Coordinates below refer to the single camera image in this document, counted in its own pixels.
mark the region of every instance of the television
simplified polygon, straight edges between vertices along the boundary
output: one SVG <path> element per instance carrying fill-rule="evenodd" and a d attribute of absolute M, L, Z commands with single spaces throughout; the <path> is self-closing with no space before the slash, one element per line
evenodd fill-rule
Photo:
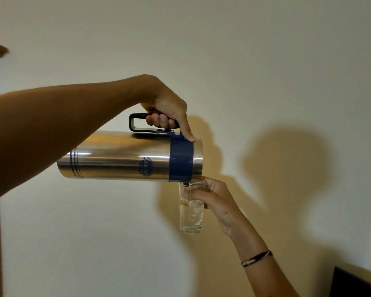
<path fill-rule="evenodd" d="M 330 297 L 346 296 L 371 297 L 371 284 L 339 267 L 335 267 Z"/>

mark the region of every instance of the blue logo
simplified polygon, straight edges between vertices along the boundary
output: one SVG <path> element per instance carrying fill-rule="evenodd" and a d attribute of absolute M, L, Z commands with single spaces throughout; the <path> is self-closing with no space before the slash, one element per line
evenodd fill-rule
<path fill-rule="evenodd" d="M 143 176 L 150 177 L 153 171 L 153 161 L 149 157 L 143 157 L 139 161 L 139 173 Z"/>

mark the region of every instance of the clear glass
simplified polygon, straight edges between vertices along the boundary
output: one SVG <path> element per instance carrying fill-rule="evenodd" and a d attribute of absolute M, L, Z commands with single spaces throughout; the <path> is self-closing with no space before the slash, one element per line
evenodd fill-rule
<path fill-rule="evenodd" d="M 180 229 L 189 235 L 201 232 L 203 208 L 205 203 L 199 200 L 188 200 L 184 192 L 202 189 L 202 183 L 179 183 L 180 195 Z"/>

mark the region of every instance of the blue band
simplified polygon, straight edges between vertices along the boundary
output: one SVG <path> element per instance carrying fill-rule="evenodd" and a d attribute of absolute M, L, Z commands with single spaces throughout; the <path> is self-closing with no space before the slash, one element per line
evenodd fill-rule
<path fill-rule="evenodd" d="M 194 161 L 194 143 L 183 134 L 170 137 L 169 181 L 190 182 Z"/>

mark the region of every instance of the bracelet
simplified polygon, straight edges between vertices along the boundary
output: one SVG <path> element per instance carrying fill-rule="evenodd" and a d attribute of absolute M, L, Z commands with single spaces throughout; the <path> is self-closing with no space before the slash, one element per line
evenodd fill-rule
<path fill-rule="evenodd" d="M 263 259 L 264 257 L 269 256 L 269 255 L 273 255 L 271 250 L 268 250 L 268 251 L 262 252 L 260 254 L 257 254 L 256 256 L 252 257 L 250 260 L 245 260 L 241 264 L 242 264 L 243 267 L 247 267 L 249 265 L 252 265 L 252 264 L 258 262 L 259 260 Z"/>

